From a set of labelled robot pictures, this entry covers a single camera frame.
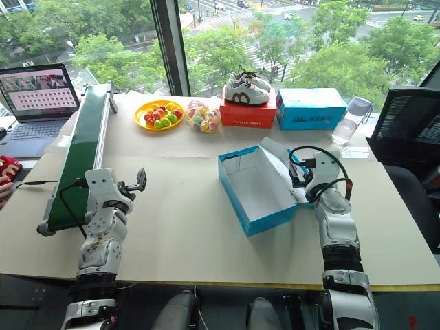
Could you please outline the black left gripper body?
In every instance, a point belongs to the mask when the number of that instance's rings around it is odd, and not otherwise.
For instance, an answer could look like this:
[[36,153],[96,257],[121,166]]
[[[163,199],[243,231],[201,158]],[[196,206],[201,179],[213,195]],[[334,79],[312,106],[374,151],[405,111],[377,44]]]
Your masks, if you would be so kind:
[[134,191],[138,191],[138,184],[133,185],[126,185],[123,181],[119,181],[117,184],[118,191],[130,199],[131,201],[134,201],[136,198],[136,195]]

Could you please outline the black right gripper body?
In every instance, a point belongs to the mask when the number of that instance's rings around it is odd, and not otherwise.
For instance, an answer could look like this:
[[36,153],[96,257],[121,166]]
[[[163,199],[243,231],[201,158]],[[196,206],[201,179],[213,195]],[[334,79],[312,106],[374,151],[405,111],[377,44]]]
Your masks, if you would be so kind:
[[313,179],[314,159],[289,162],[289,176],[294,188],[305,188]]

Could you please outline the person's bare hand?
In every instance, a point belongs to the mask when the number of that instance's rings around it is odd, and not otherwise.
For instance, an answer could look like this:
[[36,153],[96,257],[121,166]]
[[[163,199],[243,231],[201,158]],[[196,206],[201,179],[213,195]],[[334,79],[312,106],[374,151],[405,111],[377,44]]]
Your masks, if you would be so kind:
[[0,178],[0,184],[0,209],[2,209],[12,194],[12,187],[14,183],[8,176],[2,176]]

